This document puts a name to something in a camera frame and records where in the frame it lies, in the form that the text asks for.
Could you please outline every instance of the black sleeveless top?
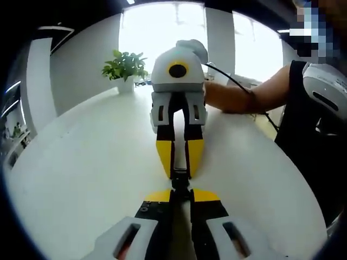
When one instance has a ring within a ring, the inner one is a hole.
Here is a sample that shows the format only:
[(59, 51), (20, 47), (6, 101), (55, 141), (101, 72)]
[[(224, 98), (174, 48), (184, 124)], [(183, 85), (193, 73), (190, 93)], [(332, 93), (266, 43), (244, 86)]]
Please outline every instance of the black sleeveless top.
[(275, 142), (306, 179), (328, 226), (342, 211), (346, 198), (347, 142), (340, 135), (322, 135), (316, 130), (326, 110), (304, 89), (305, 65), (302, 61), (291, 64), (290, 92)]

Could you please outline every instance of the human arm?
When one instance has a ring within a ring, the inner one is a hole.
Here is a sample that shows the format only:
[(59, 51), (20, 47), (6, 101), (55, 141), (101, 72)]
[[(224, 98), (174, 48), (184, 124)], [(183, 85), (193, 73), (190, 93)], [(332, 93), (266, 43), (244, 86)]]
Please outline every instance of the human arm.
[(223, 86), (205, 82), (205, 101), (225, 113), (263, 113), (283, 106), (289, 93), (290, 66), (281, 68), (268, 81), (244, 92), (236, 85)]

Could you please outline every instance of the green plant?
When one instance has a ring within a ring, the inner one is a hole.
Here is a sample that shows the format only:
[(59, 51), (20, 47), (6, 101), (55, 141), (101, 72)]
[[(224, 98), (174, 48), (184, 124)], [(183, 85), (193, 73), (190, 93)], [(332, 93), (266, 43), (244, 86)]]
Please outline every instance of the green plant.
[(145, 76), (148, 75), (148, 72), (145, 70), (145, 62), (147, 58), (141, 58), (143, 53), (136, 55), (132, 53), (124, 52), (121, 53), (118, 50), (113, 51), (114, 60), (105, 61), (108, 65), (104, 66), (102, 69), (102, 75), (108, 77), (110, 80), (116, 80), (123, 78), (124, 81), (128, 77), (140, 76), (142, 79), (145, 79)]

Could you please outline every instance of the potted plant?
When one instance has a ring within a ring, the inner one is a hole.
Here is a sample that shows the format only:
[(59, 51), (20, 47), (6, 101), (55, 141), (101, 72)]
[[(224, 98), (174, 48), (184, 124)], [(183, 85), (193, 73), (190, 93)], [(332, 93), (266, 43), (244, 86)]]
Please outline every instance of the potted plant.
[(121, 53), (114, 50), (114, 59), (105, 62), (107, 65), (102, 69), (102, 75), (110, 80), (115, 80), (119, 93), (133, 92), (134, 77), (140, 76), (145, 80), (145, 76), (148, 75), (144, 62), (147, 58), (141, 58), (142, 55), (143, 53), (129, 55), (127, 52)]

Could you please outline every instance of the white flower pot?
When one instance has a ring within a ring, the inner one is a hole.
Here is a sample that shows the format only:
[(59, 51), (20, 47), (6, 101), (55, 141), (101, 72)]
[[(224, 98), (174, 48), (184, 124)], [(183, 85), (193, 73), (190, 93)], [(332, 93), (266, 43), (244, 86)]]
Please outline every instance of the white flower pot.
[(118, 88), (119, 94), (134, 92), (134, 76), (130, 76), (126, 81), (124, 79), (116, 79), (115, 86)]

